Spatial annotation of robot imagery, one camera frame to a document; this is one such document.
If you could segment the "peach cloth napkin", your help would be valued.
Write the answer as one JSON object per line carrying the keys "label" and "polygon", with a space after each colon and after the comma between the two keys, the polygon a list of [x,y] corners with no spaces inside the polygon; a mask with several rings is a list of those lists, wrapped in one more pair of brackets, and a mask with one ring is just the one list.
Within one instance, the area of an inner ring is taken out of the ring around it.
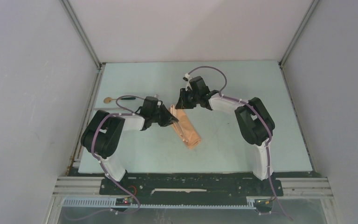
{"label": "peach cloth napkin", "polygon": [[189,150],[194,149],[200,144],[201,137],[192,125],[187,114],[182,109],[176,109],[175,105],[171,105],[169,110],[178,120],[178,122],[174,122],[171,127]]}

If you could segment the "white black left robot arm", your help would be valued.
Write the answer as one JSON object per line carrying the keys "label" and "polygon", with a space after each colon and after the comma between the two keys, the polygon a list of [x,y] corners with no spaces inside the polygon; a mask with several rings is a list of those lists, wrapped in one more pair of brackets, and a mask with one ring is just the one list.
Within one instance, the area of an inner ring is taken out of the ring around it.
{"label": "white black left robot arm", "polygon": [[113,179],[111,189],[124,194],[129,188],[129,182],[123,178],[127,170],[115,154],[122,132],[145,131],[154,123],[166,127],[178,121],[164,105],[146,110],[140,107],[134,113],[98,110],[82,134],[81,145],[98,160],[105,175]]}

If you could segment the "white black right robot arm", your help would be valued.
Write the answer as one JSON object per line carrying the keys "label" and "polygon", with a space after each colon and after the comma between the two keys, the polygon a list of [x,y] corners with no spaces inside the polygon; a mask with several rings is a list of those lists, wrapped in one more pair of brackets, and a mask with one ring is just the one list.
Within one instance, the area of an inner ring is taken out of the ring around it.
{"label": "white black right robot arm", "polygon": [[243,139],[256,149],[253,152],[253,191],[264,195],[271,189],[268,178],[273,173],[267,148],[272,140],[275,123],[260,98],[242,100],[220,94],[217,90],[202,94],[181,88],[176,109],[193,109],[197,105],[211,111],[221,111],[236,117]]}

